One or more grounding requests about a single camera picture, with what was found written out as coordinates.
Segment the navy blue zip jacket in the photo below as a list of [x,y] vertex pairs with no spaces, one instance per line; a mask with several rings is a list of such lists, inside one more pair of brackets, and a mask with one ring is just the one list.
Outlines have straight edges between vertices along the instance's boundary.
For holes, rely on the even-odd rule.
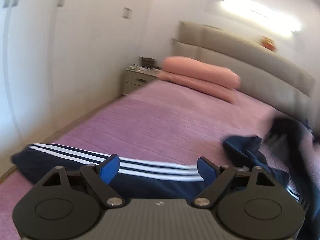
[[236,177],[214,207],[191,202],[207,184],[197,165],[120,159],[109,183],[124,206],[103,206],[80,174],[100,157],[62,145],[51,152],[34,186],[15,205],[21,239],[319,239],[319,179],[311,170],[317,139],[295,119],[277,116],[264,138],[233,135],[222,142]]

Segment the purple quilted bedspread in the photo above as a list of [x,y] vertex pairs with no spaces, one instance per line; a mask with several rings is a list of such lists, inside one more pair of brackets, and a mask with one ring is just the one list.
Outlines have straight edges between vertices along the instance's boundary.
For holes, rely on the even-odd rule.
[[[274,107],[235,91],[228,103],[174,83],[155,81],[102,109],[52,143],[31,143],[12,156],[18,172],[2,189],[3,226],[1,239],[21,239],[13,224],[15,205],[34,186],[42,168],[52,168],[52,153],[27,153],[31,145],[62,145],[95,152],[100,157],[120,158],[195,166],[205,157],[217,166],[231,165],[222,148],[227,137],[264,138],[277,116],[306,124]],[[319,146],[311,150],[311,170],[319,179]]]

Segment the lower pink folded blanket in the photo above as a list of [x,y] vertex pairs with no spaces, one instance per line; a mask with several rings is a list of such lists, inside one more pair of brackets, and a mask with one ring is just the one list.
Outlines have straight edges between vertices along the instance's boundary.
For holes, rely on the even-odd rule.
[[193,77],[172,74],[169,72],[161,72],[158,78],[163,81],[172,82],[177,85],[188,87],[198,92],[211,95],[229,103],[234,103],[235,101],[234,90],[225,88],[212,82],[199,80]]

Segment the pink folded blanket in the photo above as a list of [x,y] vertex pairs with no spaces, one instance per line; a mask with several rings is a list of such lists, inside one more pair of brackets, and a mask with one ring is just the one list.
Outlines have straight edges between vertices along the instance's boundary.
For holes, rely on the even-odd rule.
[[188,57],[171,56],[162,61],[164,72],[192,77],[221,85],[228,89],[239,89],[241,78],[228,68],[215,66]]
[[234,103],[235,101],[234,90],[225,88],[212,82],[199,80],[193,77],[172,74],[169,72],[161,72],[158,78],[163,81],[172,82],[177,85],[188,87],[198,92],[211,95],[229,103]]

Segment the beige bedside nightstand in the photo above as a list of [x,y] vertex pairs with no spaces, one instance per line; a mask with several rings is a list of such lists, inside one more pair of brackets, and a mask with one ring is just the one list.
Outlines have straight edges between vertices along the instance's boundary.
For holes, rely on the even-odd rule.
[[125,68],[122,94],[127,95],[133,91],[156,80],[161,70],[144,68],[136,64],[130,64]]

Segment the beige padded headboard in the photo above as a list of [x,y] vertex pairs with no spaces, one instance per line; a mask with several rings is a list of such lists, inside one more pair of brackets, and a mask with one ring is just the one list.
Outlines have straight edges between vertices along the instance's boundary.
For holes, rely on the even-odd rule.
[[226,67],[240,76],[242,93],[300,121],[309,117],[314,78],[253,41],[208,25],[181,21],[172,53]]

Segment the upper pink folded blanket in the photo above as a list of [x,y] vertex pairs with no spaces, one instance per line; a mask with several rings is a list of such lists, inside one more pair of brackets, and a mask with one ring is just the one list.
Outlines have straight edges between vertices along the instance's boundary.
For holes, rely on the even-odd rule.
[[239,89],[241,78],[228,68],[215,66],[188,57],[171,56],[162,61],[164,72],[192,77],[221,85],[228,89]]

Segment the brown patterned pouch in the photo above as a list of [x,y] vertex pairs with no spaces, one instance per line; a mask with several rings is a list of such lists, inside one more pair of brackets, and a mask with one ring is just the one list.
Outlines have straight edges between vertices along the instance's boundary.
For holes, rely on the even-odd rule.
[[156,65],[156,60],[149,57],[140,57],[140,65],[143,68],[152,69]]

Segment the orange plush toy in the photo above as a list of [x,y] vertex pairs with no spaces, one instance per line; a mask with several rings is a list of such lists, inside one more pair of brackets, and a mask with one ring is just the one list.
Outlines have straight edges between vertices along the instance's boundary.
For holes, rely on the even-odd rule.
[[274,41],[271,38],[263,36],[261,38],[261,45],[269,50],[275,50]]

